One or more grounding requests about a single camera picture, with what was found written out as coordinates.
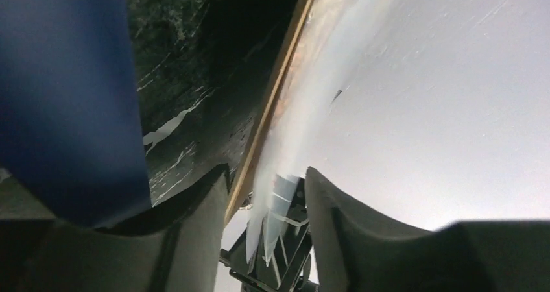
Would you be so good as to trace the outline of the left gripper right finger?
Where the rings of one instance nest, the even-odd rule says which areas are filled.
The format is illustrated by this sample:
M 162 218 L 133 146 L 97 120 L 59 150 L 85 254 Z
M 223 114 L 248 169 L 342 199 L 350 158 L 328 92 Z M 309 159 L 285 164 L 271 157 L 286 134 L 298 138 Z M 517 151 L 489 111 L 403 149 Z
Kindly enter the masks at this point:
M 321 291 L 548 291 L 548 221 L 390 218 L 309 168 L 305 200 Z

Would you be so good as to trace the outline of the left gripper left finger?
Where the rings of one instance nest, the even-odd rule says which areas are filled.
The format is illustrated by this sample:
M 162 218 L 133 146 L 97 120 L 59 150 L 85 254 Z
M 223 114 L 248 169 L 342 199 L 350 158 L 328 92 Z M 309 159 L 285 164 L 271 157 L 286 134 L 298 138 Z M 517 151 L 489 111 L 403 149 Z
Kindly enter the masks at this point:
M 230 187 L 215 166 L 113 228 L 1 220 L 2 291 L 213 291 Z

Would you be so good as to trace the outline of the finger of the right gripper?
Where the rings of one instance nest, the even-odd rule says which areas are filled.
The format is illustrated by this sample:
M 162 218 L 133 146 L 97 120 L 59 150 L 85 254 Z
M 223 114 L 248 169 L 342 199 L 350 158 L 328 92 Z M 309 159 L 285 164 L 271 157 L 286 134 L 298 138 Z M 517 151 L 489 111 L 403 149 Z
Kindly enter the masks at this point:
M 240 281 L 241 291 L 318 291 L 318 284 L 309 280 L 313 244 L 303 178 L 298 180 L 288 214 L 278 221 L 282 223 L 282 234 L 272 242 L 274 251 L 269 262 L 262 254 L 263 242 L 254 257 L 246 261 L 246 232 L 230 250 L 220 251 L 219 261 L 229 268 L 230 276 Z

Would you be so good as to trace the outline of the clear glass pane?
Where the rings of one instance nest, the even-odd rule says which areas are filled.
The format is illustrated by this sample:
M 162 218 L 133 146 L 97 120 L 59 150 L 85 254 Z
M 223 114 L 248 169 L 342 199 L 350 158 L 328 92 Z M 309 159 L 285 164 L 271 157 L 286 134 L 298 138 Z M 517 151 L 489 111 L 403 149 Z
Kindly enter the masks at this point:
M 319 170 L 305 166 L 307 153 L 323 120 L 329 112 L 307 114 L 292 111 L 268 131 L 262 146 L 253 181 L 253 208 L 246 235 L 246 257 L 251 258 L 259 244 L 269 262 L 284 225 L 290 224 L 288 213 L 301 175 L 305 175 L 307 220 L 312 224 L 313 246 L 318 266 L 344 265 L 340 228 L 334 217 L 339 213 L 337 197 L 344 192 Z

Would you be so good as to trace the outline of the mountain photo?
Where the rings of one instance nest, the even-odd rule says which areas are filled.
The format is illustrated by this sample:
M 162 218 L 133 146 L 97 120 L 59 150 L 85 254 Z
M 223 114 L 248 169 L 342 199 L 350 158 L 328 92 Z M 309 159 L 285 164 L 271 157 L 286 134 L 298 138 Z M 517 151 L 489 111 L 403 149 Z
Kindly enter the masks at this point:
M 298 0 L 237 169 L 226 222 L 247 195 L 262 217 L 280 197 L 278 179 L 304 175 L 332 111 L 385 56 L 380 37 L 401 2 Z

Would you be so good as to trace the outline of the blue photo frame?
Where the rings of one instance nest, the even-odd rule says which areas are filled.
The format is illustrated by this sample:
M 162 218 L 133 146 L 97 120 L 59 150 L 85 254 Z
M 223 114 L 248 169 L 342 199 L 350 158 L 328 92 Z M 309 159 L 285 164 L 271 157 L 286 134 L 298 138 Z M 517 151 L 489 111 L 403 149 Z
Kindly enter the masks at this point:
M 1 165 L 78 225 L 151 207 L 125 0 L 1 0 Z

